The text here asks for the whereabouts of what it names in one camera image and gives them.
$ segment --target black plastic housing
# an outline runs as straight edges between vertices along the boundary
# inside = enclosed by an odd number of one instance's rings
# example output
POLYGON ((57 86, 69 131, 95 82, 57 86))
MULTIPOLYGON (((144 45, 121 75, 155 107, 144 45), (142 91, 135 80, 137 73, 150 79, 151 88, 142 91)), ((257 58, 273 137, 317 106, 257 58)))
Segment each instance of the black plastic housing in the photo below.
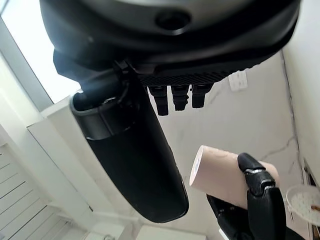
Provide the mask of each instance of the black plastic housing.
POLYGON ((141 84, 131 81, 121 96, 88 110, 77 110, 81 94, 71 100, 71 111, 125 199, 155 223, 185 215, 189 202, 181 175, 141 84))

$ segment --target window frame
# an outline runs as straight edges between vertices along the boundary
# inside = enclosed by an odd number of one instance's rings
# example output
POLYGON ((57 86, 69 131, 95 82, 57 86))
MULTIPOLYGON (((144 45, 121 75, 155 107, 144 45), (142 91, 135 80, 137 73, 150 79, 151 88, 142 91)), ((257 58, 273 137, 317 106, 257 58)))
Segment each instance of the window frame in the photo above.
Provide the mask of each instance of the window frame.
POLYGON ((29 66, 1 16, 0 36, 0 53, 35 107, 42 112, 52 106, 53 101, 29 66))

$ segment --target white radiator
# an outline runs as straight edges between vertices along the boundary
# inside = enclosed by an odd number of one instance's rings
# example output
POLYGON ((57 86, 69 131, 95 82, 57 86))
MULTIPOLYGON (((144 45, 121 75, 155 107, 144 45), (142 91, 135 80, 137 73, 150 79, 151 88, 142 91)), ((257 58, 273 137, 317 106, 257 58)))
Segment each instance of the white radiator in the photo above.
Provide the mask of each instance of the white radiator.
POLYGON ((0 147, 0 239, 51 240, 67 224, 41 199, 6 145, 0 147))

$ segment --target white plate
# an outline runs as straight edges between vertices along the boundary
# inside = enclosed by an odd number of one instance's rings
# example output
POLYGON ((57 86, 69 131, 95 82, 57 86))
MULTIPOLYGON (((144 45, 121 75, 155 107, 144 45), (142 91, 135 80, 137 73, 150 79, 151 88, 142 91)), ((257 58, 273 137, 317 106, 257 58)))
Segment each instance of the white plate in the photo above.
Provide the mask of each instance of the white plate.
POLYGON ((320 211, 311 209, 312 205, 320 208, 320 191, 315 186, 297 185, 286 192, 286 200, 293 212, 307 222, 320 226, 320 211))

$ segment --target cylindrical object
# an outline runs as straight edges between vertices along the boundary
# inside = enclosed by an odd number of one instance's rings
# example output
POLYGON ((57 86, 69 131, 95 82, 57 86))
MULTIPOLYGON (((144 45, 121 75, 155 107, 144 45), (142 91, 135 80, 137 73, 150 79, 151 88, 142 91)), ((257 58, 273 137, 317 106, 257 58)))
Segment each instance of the cylindrical object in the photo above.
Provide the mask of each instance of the cylindrical object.
POLYGON ((134 81, 119 97, 81 110, 70 107, 87 142, 114 185, 146 219, 164 223, 185 215, 187 193, 174 155, 144 88, 134 81))
MULTIPOLYGON (((238 167, 238 155, 209 146, 201 146, 196 154, 189 184, 206 194, 247 209, 244 173, 238 167)), ((279 175, 272 164, 260 162, 279 186, 279 175)))

